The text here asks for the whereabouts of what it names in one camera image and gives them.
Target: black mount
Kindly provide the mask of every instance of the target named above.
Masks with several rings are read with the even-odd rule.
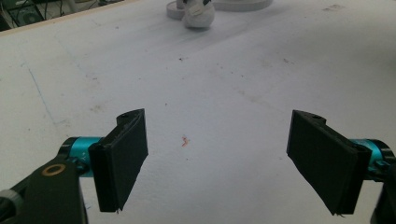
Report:
[[[372,224],[396,223],[396,158],[379,140],[350,141],[321,116],[294,110],[288,155],[334,215],[353,214],[363,180],[384,182]]]
[[[0,192],[0,224],[88,223],[79,177],[90,169],[100,210],[122,210],[148,155],[144,109],[118,116],[117,127],[86,148],[91,164],[70,156],[77,139],[64,141],[53,160]]]

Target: stain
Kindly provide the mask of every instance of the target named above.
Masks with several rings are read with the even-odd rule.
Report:
[[[91,208],[91,205],[90,204],[88,204],[88,203],[85,203],[85,209],[90,209]]]
[[[181,61],[181,62],[184,62],[184,61],[186,61],[186,60],[188,60],[188,59],[189,59],[189,57],[181,57],[181,58],[179,58],[178,60]]]
[[[224,67],[220,65],[219,63],[216,63],[216,66],[220,67],[220,69],[223,69]]]
[[[90,108],[90,110],[91,110],[93,113],[99,113],[99,112],[102,112],[102,111],[103,111],[103,108],[102,108],[101,105],[96,105],[96,106]]]
[[[343,9],[343,8],[345,8],[345,7],[335,4],[335,5],[323,8],[322,10],[323,11],[338,11],[338,10]]]
[[[56,126],[63,125],[66,128],[70,128],[72,126],[69,119],[63,119],[61,121],[58,121],[55,123],[55,125]]]
[[[100,24],[99,22],[95,21],[95,20],[91,20],[91,22],[93,22],[95,25],[97,26],[102,26],[102,24]]]
[[[185,135],[183,135],[181,139],[183,139],[183,145],[181,145],[182,147],[186,147],[190,142],[190,139],[188,139]]]
[[[264,104],[264,102],[262,101],[262,96],[260,96],[260,95],[249,95],[243,90],[237,90],[237,91],[243,97],[247,98],[251,103]]]
[[[289,61],[289,60],[287,60],[287,59],[283,59],[283,62],[294,64],[294,62],[291,62],[291,61]]]
[[[268,61],[266,61],[266,60],[263,60],[262,61],[262,67],[264,67],[264,68],[267,68],[267,67],[273,67],[272,65],[271,65],[271,63],[270,62],[268,62]]]

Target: white table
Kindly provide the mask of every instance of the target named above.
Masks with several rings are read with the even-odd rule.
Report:
[[[194,31],[166,17],[168,2],[0,34],[0,189],[67,137],[106,135],[146,108],[149,156],[124,211],[99,213],[81,179],[92,224],[369,223],[381,184],[363,184],[355,215],[332,217],[286,147],[300,109],[396,148],[396,3],[276,0]]]

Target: black rubber pad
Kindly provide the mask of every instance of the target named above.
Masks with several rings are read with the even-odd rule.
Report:
[[[117,123],[89,149],[101,212],[122,210],[149,154],[144,109],[118,116]]]
[[[353,214],[370,149],[347,140],[326,119],[294,110],[287,152],[333,215]]]

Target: blue anodized part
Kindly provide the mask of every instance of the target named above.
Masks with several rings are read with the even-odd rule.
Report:
[[[376,169],[375,163],[384,160],[384,158],[382,157],[381,149],[379,149],[379,147],[369,139],[349,139],[349,140],[355,144],[367,147],[370,150],[372,150],[372,156],[369,162],[369,169]]]
[[[79,137],[70,149],[69,158],[78,158],[80,161],[90,166],[90,171],[82,175],[82,177],[93,177],[88,148],[92,144],[99,142],[101,138],[102,137]]]

